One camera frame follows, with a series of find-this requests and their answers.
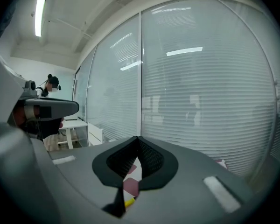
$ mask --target fluorescent ceiling light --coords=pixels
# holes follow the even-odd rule
[[[183,10],[189,10],[189,9],[191,9],[190,7],[183,7],[183,8],[170,8],[170,9],[165,9],[165,10],[154,10],[154,11],[152,11],[151,13],[152,14],[156,14],[156,13],[160,13],[160,12],[172,12],[172,11],[176,11],[176,10],[178,10],[178,11],[183,11]]]
[[[125,35],[123,38],[119,39],[115,44],[113,44],[110,48],[115,47],[119,42],[121,42],[123,39],[127,38],[128,36],[130,36],[132,33],[129,33],[128,35]]]
[[[166,6],[166,5],[161,6],[161,7],[157,7],[157,8],[155,8],[155,9],[152,9],[151,11],[154,12],[154,11],[156,11],[156,10],[159,10],[159,9],[162,8],[162,7],[165,7],[165,6]]]
[[[127,66],[125,66],[125,67],[123,67],[123,68],[120,68],[120,69],[121,69],[121,70],[127,70],[127,69],[130,69],[131,67],[133,67],[133,66],[135,66],[135,65],[138,65],[138,64],[140,64],[140,61],[134,62],[134,63],[132,63],[132,64],[130,64],[130,65],[127,65]]]
[[[37,0],[35,10],[35,35],[42,36],[42,13],[46,0]]]
[[[182,49],[182,50],[175,50],[175,51],[170,51],[167,52],[167,56],[173,56],[173,55],[178,55],[182,53],[189,53],[189,52],[196,52],[196,51],[202,51],[203,47],[193,47],[193,48],[187,48],[187,49]]]
[[[124,57],[120,60],[118,60],[118,62],[123,62],[123,61],[126,61],[127,59],[130,59],[130,58],[136,58],[138,55],[132,55],[132,56],[127,56],[127,57]]]

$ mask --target glass partition wall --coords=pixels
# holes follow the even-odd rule
[[[140,134],[164,140],[224,161],[246,180],[273,142],[268,60],[249,26],[219,0],[143,11],[105,37],[79,73],[81,115],[86,107],[86,122],[104,130],[105,142]],[[86,129],[79,136],[87,140]]]

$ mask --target yellow object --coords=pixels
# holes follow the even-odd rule
[[[134,202],[135,202],[134,198],[125,201],[125,207],[127,208],[128,206],[132,205]]]

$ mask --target person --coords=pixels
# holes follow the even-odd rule
[[[57,77],[48,75],[48,79],[41,84],[41,86],[37,87],[35,90],[37,91],[38,97],[47,97],[49,92],[55,92],[58,90],[59,80]]]

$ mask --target white wall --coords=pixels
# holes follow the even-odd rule
[[[49,93],[49,97],[72,100],[72,86],[75,77],[74,70],[17,57],[10,57],[7,65],[16,73],[23,76],[23,78],[35,81],[36,86],[39,86],[47,80],[48,74],[56,76],[62,90],[56,93]]]
[[[0,37],[0,55],[8,62],[9,58],[19,43],[20,37],[16,26],[15,18],[12,18],[10,24],[5,29],[4,33]]]
[[[58,44],[42,46],[39,41],[24,40],[15,46],[11,56],[75,69],[80,53],[73,53],[70,48]]]

